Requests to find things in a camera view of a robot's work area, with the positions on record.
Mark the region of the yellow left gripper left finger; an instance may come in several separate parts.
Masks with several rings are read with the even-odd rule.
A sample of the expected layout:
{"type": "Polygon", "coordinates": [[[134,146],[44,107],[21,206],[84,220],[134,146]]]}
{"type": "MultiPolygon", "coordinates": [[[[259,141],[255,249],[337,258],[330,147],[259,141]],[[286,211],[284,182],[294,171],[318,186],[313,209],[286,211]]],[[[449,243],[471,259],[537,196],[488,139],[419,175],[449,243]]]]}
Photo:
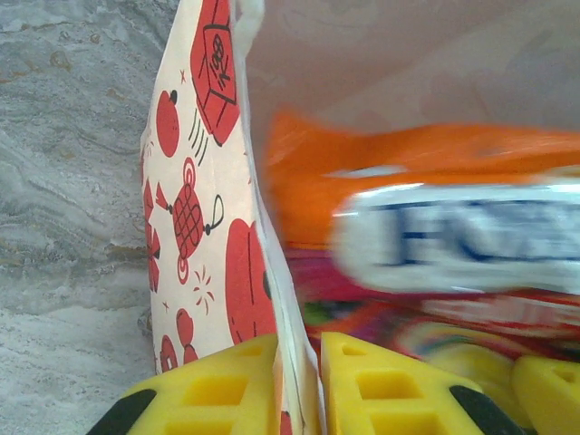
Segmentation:
{"type": "Polygon", "coordinates": [[[140,382],[91,434],[278,433],[277,337],[262,335],[140,382]]]}

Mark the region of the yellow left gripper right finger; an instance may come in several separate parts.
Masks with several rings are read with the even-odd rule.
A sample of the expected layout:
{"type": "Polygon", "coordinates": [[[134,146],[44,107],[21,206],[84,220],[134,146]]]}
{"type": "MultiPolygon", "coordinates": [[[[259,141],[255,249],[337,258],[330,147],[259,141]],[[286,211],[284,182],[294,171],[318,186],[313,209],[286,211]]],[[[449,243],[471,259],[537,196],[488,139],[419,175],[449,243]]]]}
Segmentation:
{"type": "Polygon", "coordinates": [[[471,380],[347,334],[321,336],[327,431],[352,435],[520,434],[471,380]]]}

